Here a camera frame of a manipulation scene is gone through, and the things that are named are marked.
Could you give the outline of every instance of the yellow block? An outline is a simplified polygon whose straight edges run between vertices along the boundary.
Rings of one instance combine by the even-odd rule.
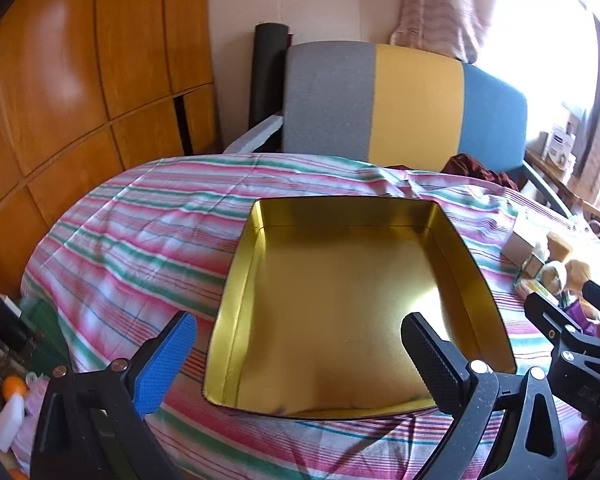
[[[376,45],[369,162],[442,170],[458,152],[463,109],[464,71],[459,61]]]

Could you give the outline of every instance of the gold tray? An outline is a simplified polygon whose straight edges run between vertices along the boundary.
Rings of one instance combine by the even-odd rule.
[[[414,311],[467,359],[516,371],[491,292],[437,203],[257,200],[222,295],[203,395],[291,418],[433,406],[400,340]]]

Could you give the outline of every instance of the gray armrest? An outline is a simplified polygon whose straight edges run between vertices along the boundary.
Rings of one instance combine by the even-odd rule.
[[[564,205],[564,202],[556,195],[555,191],[542,179],[536,170],[534,170],[526,160],[522,162],[522,173],[528,178],[540,193],[549,201],[551,208],[567,218],[571,218],[571,211]]]
[[[282,127],[282,123],[282,112],[267,117],[229,144],[223,153],[253,153],[253,150],[262,146],[270,136]]]

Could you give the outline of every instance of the silver screw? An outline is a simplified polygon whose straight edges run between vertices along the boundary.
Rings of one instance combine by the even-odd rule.
[[[114,372],[124,372],[128,366],[129,366],[129,361],[127,361],[126,359],[122,359],[122,358],[115,359],[111,363],[111,369]]]
[[[471,370],[473,370],[477,374],[485,374],[489,371],[487,363],[478,359],[476,359],[475,361],[471,361],[470,367]]]
[[[57,366],[54,368],[54,377],[60,378],[66,375],[66,366]]]
[[[537,379],[538,381],[542,381],[542,379],[544,379],[544,370],[542,370],[542,368],[534,366],[533,368],[531,368],[531,376],[534,379]]]

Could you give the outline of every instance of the blue gripper pad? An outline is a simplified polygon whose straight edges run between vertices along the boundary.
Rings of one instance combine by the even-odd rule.
[[[131,358],[126,389],[141,418],[160,407],[196,341],[197,332],[196,318],[179,312],[157,337],[142,343]]]

